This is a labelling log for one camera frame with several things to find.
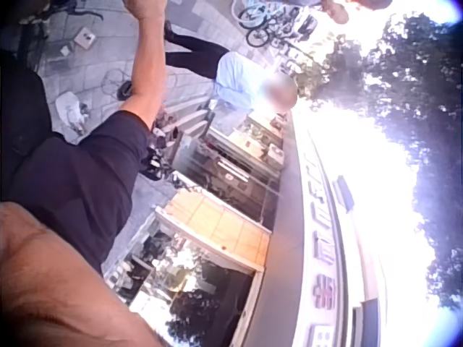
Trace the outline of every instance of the step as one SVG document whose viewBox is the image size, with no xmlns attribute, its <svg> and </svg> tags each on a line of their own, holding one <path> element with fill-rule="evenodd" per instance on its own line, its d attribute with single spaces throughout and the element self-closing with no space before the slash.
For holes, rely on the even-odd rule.
<svg viewBox="0 0 463 347">
<path fill-rule="evenodd" d="M 162 131 L 165 134 L 168 134 L 172 130 L 174 130 L 174 127 L 177 127 L 178 130 L 186 130 L 199 121 L 203 121 L 205 116 L 208 114 L 208 110 L 199 110 L 196 112 L 193 112 L 187 116 L 182 117 L 178 121 L 176 121 L 173 124 L 166 125 L 164 128 L 162 128 Z"/>
<path fill-rule="evenodd" d="M 204 132 L 204 129 L 207 127 L 207 125 L 207 121 L 200 121 L 199 123 L 193 125 L 191 128 L 185 130 L 184 134 L 193 138 L 197 138 Z"/>
<path fill-rule="evenodd" d="M 164 110 L 168 115 L 173 115 L 180 119 L 183 116 L 192 113 L 193 111 L 196 111 L 200 107 L 204 106 L 209 101 L 209 99 L 211 99 L 209 95 L 203 95 L 173 106 L 167 106 L 164 108 Z"/>
</svg>

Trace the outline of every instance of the foliage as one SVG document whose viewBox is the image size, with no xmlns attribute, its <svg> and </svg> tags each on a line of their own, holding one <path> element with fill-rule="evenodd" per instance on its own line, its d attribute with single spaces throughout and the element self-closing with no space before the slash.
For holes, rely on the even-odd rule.
<svg viewBox="0 0 463 347">
<path fill-rule="evenodd" d="M 180 292 L 170 309 L 174 318 L 167 322 L 169 335 L 179 342 L 202 346 L 219 306 L 220 301 L 203 290 Z"/>
<path fill-rule="evenodd" d="M 374 117 L 389 140 L 408 150 L 410 163 L 419 166 L 420 230 L 436 253 L 429 293 L 456 308 L 463 294 L 462 61 L 451 31 L 423 14 L 398 25 L 390 20 L 365 58 L 355 42 L 338 37 L 323 63 L 326 72 L 306 95 L 314 107 L 329 100 Z"/>
</svg>

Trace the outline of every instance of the light blue shirt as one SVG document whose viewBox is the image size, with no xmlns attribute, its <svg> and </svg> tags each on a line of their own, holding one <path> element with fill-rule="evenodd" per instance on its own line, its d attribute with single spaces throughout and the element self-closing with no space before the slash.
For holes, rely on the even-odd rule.
<svg viewBox="0 0 463 347">
<path fill-rule="evenodd" d="M 218 62 L 215 93 L 242 110 L 269 110 L 263 86 L 271 78 L 260 65 L 237 52 L 228 52 Z"/>
</svg>

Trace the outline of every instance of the sky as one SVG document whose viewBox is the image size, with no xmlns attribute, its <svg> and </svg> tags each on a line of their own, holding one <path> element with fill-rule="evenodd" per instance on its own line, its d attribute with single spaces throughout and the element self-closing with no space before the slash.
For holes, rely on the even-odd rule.
<svg viewBox="0 0 463 347">
<path fill-rule="evenodd" d="M 411 11 L 424 12 L 436 22 L 462 18 L 450 1 L 394 0 L 383 11 L 349 11 L 348 26 L 337 26 L 334 32 L 357 39 L 367 53 L 393 13 Z M 325 23 L 326 18 L 318 19 Z M 372 231 L 371 247 L 380 257 L 388 286 L 388 324 L 382 346 L 447 346 L 462 329 L 463 315 L 439 309 L 436 297 L 426 299 L 426 268 L 434 252 L 425 237 L 415 232 L 421 220 L 412 208 L 417 168 L 406 164 L 407 153 L 387 142 L 371 120 L 351 111 L 327 105 L 313 116 L 312 126 L 313 132 L 322 135 L 316 142 L 323 148 L 324 165 L 332 176 L 343 174 L 352 190 L 357 226 Z"/>
</svg>

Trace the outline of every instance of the black short sleeve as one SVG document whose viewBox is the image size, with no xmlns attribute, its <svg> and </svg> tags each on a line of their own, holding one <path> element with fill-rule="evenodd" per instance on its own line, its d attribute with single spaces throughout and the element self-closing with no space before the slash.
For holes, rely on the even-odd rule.
<svg viewBox="0 0 463 347">
<path fill-rule="evenodd" d="M 78 145 L 47 139 L 18 171 L 10 200 L 69 242 L 98 272 L 132 209 L 148 128 L 117 111 Z"/>
</svg>

